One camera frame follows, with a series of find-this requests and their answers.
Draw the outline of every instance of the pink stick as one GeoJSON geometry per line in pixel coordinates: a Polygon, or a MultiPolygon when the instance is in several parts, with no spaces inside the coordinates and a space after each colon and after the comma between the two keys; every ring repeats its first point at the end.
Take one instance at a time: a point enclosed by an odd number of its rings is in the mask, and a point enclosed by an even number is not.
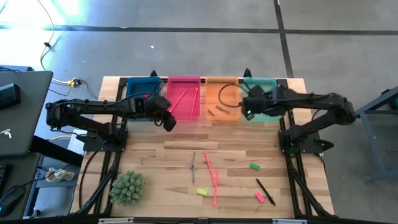
{"type": "Polygon", "coordinates": [[[195,103],[196,103],[196,101],[197,101],[197,95],[198,95],[198,88],[197,88],[197,90],[196,90],[196,92],[195,92],[195,97],[194,97],[194,99],[193,99],[192,110],[191,110],[191,116],[193,115],[193,109],[195,108],[195,103]]]}
{"type": "Polygon", "coordinates": [[[209,167],[210,175],[211,175],[211,180],[213,181],[214,186],[216,185],[216,180],[214,179],[213,175],[213,169],[211,168],[209,157],[207,156],[207,152],[205,151],[205,157],[207,161],[207,166],[209,167]]]}
{"type": "Polygon", "coordinates": [[[217,204],[217,189],[218,189],[218,169],[217,169],[217,175],[216,175],[216,185],[214,186],[213,208],[215,208],[216,204],[217,204]]]}
{"type": "Polygon", "coordinates": [[[182,99],[182,97],[185,95],[185,93],[188,91],[188,89],[186,89],[180,96],[180,98],[174,103],[174,105],[172,106],[172,108],[170,109],[170,113],[174,110],[175,106],[180,102],[180,100],[182,99]]]}

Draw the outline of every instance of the black pen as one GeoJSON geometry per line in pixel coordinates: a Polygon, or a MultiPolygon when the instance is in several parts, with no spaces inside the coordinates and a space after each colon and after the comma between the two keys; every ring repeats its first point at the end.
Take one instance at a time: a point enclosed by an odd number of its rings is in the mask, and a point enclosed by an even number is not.
{"type": "Polygon", "coordinates": [[[276,206],[274,199],[272,199],[271,195],[269,195],[269,193],[267,192],[266,188],[261,184],[260,180],[256,178],[257,183],[259,183],[261,189],[266,193],[269,201],[276,206]]]}

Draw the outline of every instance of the blue bin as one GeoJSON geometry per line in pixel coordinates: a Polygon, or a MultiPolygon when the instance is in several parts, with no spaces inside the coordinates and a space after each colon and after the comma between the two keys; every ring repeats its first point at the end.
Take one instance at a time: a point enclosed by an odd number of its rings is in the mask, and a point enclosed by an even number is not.
{"type": "MultiPolygon", "coordinates": [[[[275,78],[244,78],[241,85],[243,88],[254,87],[255,85],[260,85],[264,91],[270,91],[274,88],[277,88],[276,79],[275,78]]],[[[246,92],[243,93],[243,96],[246,97],[248,94],[246,92]]],[[[281,116],[271,117],[265,114],[256,114],[253,119],[249,122],[275,122],[278,121],[281,116]]]]}
{"type": "MultiPolygon", "coordinates": [[[[142,98],[147,93],[153,93],[159,90],[163,84],[160,83],[159,77],[137,77],[129,78],[127,82],[127,92],[126,97],[132,94],[139,94],[132,96],[133,98],[142,98]]],[[[149,119],[130,119],[130,121],[150,121],[149,119]]]]}

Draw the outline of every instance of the metal tweezers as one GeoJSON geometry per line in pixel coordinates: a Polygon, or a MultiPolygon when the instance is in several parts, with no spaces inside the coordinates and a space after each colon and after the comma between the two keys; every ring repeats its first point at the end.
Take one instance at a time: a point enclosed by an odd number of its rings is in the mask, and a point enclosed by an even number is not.
{"type": "Polygon", "coordinates": [[[190,170],[192,171],[192,183],[195,183],[195,166],[193,165],[195,162],[195,152],[193,153],[192,156],[192,161],[191,161],[191,166],[190,166],[190,170]]]}

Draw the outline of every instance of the pink eraser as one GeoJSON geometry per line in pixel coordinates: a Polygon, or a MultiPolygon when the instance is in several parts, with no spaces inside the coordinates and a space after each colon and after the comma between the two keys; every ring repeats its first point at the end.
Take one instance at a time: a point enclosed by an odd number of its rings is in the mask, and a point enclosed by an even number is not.
{"type": "Polygon", "coordinates": [[[254,193],[254,195],[259,199],[259,201],[260,201],[261,203],[264,203],[264,202],[265,202],[264,197],[262,197],[262,195],[260,194],[260,192],[256,192],[256,193],[254,193]]]}

